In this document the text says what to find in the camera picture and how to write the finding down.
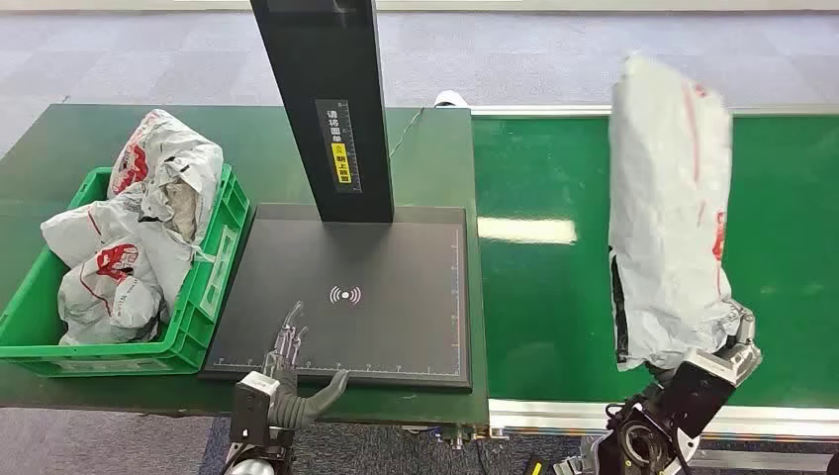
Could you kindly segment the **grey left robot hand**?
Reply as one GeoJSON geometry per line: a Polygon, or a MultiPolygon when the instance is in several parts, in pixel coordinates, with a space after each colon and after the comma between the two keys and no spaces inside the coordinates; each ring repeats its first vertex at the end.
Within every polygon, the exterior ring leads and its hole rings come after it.
{"type": "Polygon", "coordinates": [[[296,430],[309,426],[343,395],[349,379],[348,370],[338,369],[314,395],[298,395],[297,359],[308,332],[308,327],[301,325],[304,312],[304,303],[297,301],[280,320],[278,333],[263,361],[263,373],[278,382],[268,412],[269,423],[278,428],[296,430]]]}

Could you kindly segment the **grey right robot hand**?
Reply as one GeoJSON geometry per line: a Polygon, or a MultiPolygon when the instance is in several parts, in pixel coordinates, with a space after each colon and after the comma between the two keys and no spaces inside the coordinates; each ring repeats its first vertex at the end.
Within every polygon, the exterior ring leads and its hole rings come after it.
{"type": "Polygon", "coordinates": [[[756,334],[756,317],[754,313],[742,304],[730,300],[728,304],[739,318],[735,334],[726,338],[724,346],[715,355],[722,359],[730,359],[736,349],[752,344],[756,334]]]}

